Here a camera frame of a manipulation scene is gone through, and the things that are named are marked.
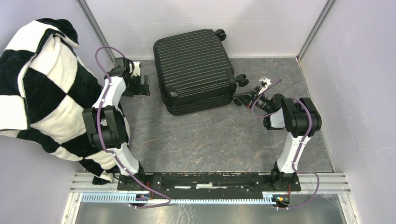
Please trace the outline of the black suitcase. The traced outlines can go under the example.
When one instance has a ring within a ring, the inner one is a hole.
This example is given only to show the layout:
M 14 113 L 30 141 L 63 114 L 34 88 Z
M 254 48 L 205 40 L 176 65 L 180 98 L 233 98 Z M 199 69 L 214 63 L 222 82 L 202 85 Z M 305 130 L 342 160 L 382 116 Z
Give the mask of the black suitcase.
M 235 76 L 222 44 L 223 29 L 201 29 L 157 40 L 153 46 L 159 89 L 172 115 L 199 112 L 231 103 L 237 87 L 249 83 Z

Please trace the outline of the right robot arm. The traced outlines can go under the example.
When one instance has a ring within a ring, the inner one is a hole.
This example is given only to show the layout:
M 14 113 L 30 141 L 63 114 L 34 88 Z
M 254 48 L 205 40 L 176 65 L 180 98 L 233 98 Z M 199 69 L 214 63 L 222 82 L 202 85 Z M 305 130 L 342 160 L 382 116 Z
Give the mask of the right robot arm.
M 255 88 L 248 93 L 237 94 L 233 100 L 236 105 L 265 111 L 262 119 L 267 130 L 287 131 L 282 154 L 271 170 L 271 187 L 282 190 L 288 183 L 297 182 L 301 154 L 307 142 L 322 126 L 321 116 L 311 98 L 292 99 L 279 93 L 267 98 Z

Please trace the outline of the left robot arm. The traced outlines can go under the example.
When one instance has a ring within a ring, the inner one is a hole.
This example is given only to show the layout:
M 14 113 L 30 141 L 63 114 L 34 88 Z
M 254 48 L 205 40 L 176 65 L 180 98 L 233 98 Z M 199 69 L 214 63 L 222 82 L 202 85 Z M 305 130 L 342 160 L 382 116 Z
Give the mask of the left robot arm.
M 119 108 L 122 96 L 149 96 L 149 76 L 141 75 L 141 63 L 125 57 L 115 59 L 115 67 L 105 73 L 105 85 L 91 108 L 82 116 L 90 144 L 115 162 L 123 177 L 135 190 L 143 189 L 147 178 L 141 164 L 128 149 L 127 122 Z

